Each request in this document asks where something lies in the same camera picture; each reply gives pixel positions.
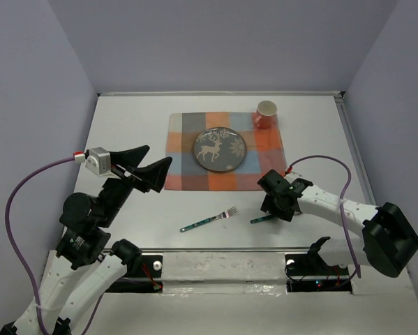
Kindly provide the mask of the spoon with green handle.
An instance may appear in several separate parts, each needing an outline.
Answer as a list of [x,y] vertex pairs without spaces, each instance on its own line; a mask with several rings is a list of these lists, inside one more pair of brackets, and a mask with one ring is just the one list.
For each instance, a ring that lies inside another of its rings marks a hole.
[[261,223],[261,222],[265,222],[265,221],[270,221],[277,218],[277,216],[274,215],[266,215],[266,216],[262,216],[259,218],[254,218],[252,220],[250,220],[250,224],[256,224],[256,223]]

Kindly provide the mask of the fork with green handle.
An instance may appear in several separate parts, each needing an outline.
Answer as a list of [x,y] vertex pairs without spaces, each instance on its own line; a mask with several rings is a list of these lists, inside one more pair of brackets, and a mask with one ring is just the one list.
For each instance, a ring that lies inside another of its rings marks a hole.
[[196,223],[192,223],[190,225],[187,225],[187,226],[181,228],[179,231],[181,233],[187,232],[189,230],[198,228],[202,225],[206,225],[208,223],[211,223],[211,222],[214,222],[214,221],[217,221],[217,220],[230,218],[231,216],[234,216],[237,213],[238,213],[238,209],[236,207],[231,207],[230,209],[225,210],[225,211],[221,212],[220,214],[218,214],[216,216],[212,216],[212,217],[206,218],[204,220],[198,221]]

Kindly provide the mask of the checkered orange blue cloth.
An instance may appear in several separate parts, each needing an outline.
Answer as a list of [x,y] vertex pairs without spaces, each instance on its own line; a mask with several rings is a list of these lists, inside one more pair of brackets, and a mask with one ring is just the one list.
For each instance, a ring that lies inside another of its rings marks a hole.
[[[165,188],[171,191],[258,191],[258,180],[271,169],[287,167],[277,119],[269,129],[255,127],[254,112],[173,113],[166,154],[172,157]],[[245,140],[245,157],[231,172],[212,172],[195,159],[193,147],[203,131],[226,127]]]

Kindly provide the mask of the grey reindeer plate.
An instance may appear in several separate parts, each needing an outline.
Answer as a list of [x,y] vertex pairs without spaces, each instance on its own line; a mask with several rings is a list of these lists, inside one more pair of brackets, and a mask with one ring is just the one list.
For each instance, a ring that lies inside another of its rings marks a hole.
[[193,145],[195,160],[211,172],[224,173],[237,169],[246,154],[246,141],[238,132],[226,127],[202,131]]

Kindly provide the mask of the pink mug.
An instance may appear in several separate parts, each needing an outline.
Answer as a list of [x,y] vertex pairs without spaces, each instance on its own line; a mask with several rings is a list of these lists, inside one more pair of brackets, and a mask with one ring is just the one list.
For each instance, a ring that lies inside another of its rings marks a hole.
[[277,106],[270,100],[264,100],[258,103],[253,125],[259,129],[269,129],[276,121]]

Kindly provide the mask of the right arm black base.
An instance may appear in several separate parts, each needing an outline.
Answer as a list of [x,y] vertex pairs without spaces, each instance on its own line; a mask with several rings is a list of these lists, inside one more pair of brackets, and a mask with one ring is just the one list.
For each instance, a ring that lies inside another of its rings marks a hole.
[[319,256],[307,253],[285,255],[286,288],[296,292],[349,292],[352,284],[347,268],[327,265]]

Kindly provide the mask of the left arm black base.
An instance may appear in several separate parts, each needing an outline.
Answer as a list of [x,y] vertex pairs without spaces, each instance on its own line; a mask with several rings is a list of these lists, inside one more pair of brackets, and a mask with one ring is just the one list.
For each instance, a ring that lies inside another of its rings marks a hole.
[[153,294],[163,291],[161,279],[163,255],[160,253],[143,253],[140,264],[129,267],[125,275],[116,280],[108,293]]

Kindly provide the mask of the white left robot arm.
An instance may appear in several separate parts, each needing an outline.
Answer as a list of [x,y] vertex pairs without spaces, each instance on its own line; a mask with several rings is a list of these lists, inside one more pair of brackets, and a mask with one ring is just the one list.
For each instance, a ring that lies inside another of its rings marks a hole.
[[[79,151],[38,168],[13,189],[5,206],[5,228],[31,282],[33,299],[17,320],[1,328],[1,334],[71,334],[86,310],[90,306],[97,308],[113,283],[141,266],[141,250],[126,239],[114,242],[108,255],[102,252],[111,237],[106,229],[131,193],[160,193],[165,185],[172,157],[140,167],[149,150],[144,145],[124,151],[101,147]],[[83,164],[97,177],[105,178],[105,182],[97,196],[72,193],[66,198],[59,219],[66,230],[46,275],[38,282],[13,236],[10,208],[17,192],[30,179],[69,162]]]

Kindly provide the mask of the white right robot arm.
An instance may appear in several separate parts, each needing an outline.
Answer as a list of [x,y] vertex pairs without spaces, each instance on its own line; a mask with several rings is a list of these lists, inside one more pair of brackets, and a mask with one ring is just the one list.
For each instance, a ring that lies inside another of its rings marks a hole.
[[335,223],[359,238],[361,257],[346,260],[338,250],[323,253],[330,266],[352,264],[372,266],[379,273],[396,278],[418,251],[418,235],[401,209],[390,202],[382,206],[362,204],[322,190],[297,174],[283,176],[270,170],[257,182],[266,193],[261,210],[290,222],[295,213],[308,214]]

